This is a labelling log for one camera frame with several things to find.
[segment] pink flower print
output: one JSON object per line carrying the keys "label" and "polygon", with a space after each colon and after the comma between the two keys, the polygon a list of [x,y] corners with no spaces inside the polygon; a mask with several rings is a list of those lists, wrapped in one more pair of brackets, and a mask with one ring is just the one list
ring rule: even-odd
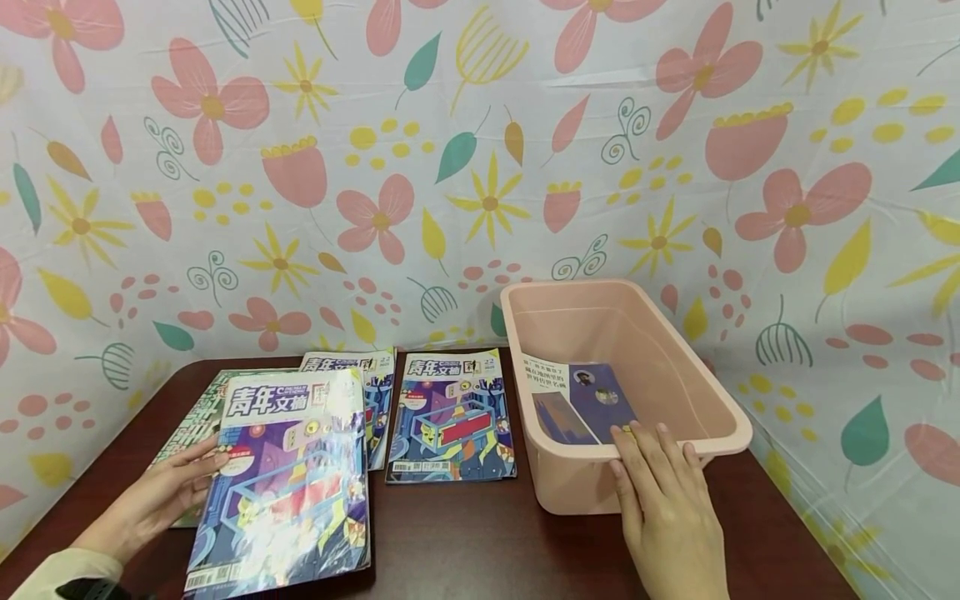
{"label": "pink flower print", "polygon": [[52,36],[54,68],[75,94],[84,91],[86,77],[73,44],[109,50],[124,34],[115,0],[0,0],[0,27],[21,36]]}
{"label": "pink flower print", "polygon": [[10,354],[10,336],[37,354],[53,354],[57,341],[45,327],[14,316],[12,309],[20,295],[23,277],[16,258],[0,248],[0,367]]}
{"label": "pink flower print", "polygon": [[766,212],[741,216],[736,232],[751,242],[779,232],[774,262],[782,273],[793,273],[806,258],[803,227],[828,225],[851,214],[867,199],[872,182],[866,165],[848,162],[821,177],[804,196],[796,171],[780,169],[763,183]]}
{"label": "pink flower print", "polygon": [[151,85],[170,114],[181,119],[200,117],[193,131],[193,145],[203,164],[217,164],[224,154],[219,122],[237,130],[251,130],[266,120],[270,99],[257,78],[238,77],[218,86],[204,53],[182,37],[170,42],[170,65],[177,82],[156,76]]}
{"label": "pink flower print", "polygon": [[[420,9],[436,9],[446,0],[410,0]],[[367,47],[375,56],[393,52],[400,38],[400,0],[376,0],[367,17]]]}
{"label": "pink flower print", "polygon": [[553,63],[561,73],[571,73],[580,66],[590,51],[597,14],[611,21],[632,23],[663,6],[666,0],[540,0],[555,11],[580,8],[560,33]]}
{"label": "pink flower print", "polygon": [[356,225],[340,234],[337,243],[347,252],[366,250],[376,238],[383,257],[393,265],[403,262],[403,244],[390,227],[410,216],[414,207],[414,187],[401,174],[390,175],[380,188],[379,206],[354,190],[340,192],[337,208]]}
{"label": "pink flower print", "polygon": [[760,67],[763,47],[755,41],[741,41],[721,54],[732,23],[733,4],[725,2],[707,20],[692,57],[682,48],[667,50],[660,57],[657,86],[668,93],[682,93],[663,114],[657,139],[673,135],[698,92],[704,98],[726,96],[748,82]]}
{"label": "pink flower print", "polygon": [[278,333],[283,335],[303,335],[313,325],[306,313],[290,312],[278,317],[272,304],[262,298],[247,300],[247,311],[250,316],[231,313],[228,317],[237,329],[244,331],[262,331],[260,334],[260,349],[264,352],[273,352],[280,345]]}

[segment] hand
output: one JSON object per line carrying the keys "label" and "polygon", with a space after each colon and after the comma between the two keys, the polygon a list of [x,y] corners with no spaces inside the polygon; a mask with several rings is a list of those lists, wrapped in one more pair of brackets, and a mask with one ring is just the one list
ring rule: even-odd
{"label": "hand", "polygon": [[658,441],[640,423],[636,441],[612,427],[611,461],[623,537],[652,600],[729,600],[723,530],[693,444],[681,452],[666,425]]}
{"label": "hand", "polygon": [[210,475],[228,461],[226,453],[204,458],[216,444],[213,435],[147,469],[72,547],[106,554],[126,564],[183,513],[206,500]]}

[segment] barcode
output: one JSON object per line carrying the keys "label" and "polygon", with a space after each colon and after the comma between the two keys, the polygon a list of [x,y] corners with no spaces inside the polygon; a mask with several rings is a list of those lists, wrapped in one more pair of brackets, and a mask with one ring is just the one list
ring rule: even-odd
{"label": "barcode", "polygon": [[433,473],[450,471],[449,461],[396,461],[394,471],[398,473]]}
{"label": "barcode", "polygon": [[208,586],[218,586],[220,584],[236,581],[240,578],[241,563],[227,564],[225,566],[212,566],[202,571],[191,574],[186,579],[184,591],[206,588]]}

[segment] magazine cover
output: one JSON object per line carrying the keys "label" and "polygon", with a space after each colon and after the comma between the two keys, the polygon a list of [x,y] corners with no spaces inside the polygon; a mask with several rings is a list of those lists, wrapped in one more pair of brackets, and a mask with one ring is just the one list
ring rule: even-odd
{"label": "magazine cover", "polygon": [[387,483],[516,477],[500,353],[408,354]]}
{"label": "magazine cover", "polygon": [[556,442],[613,444],[612,426],[630,431],[636,415],[610,365],[565,365],[524,354],[523,367],[540,427]]}
{"label": "magazine cover", "polygon": [[[186,414],[183,421],[163,445],[157,456],[150,463],[156,463],[183,452],[197,442],[209,438],[220,429],[220,417],[224,411],[224,397],[227,393],[227,382],[237,375],[257,375],[272,372],[294,372],[296,369],[224,369],[217,373],[206,391],[200,394],[200,399]],[[172,526],[172,529],[196,527],[200,524],[200,515],[204,507],[198,506],[183,514]]]}
{"label": "magazine cover", "polygon": [[360,371],[233,377],[184,598],[219,600],[370,565]]}
{"label": "magazine cover", "polygon": [[301,371],[356,367],[362,372],[369,470],[381,470],[387,461],[395,362],[394,349],[387,348],[376,352],[307,352],[300,363]]}

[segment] floral backdrop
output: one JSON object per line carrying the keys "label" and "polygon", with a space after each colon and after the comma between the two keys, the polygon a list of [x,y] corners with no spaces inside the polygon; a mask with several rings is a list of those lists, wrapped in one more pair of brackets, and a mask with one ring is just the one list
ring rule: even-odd
{"label": "floral backdrop", "polygon": [[949,596],[958,26],[946,0],[0,0],[3,555],[187,363],[502,345],[504,285],[609,276],[747,409],[861,595]]}

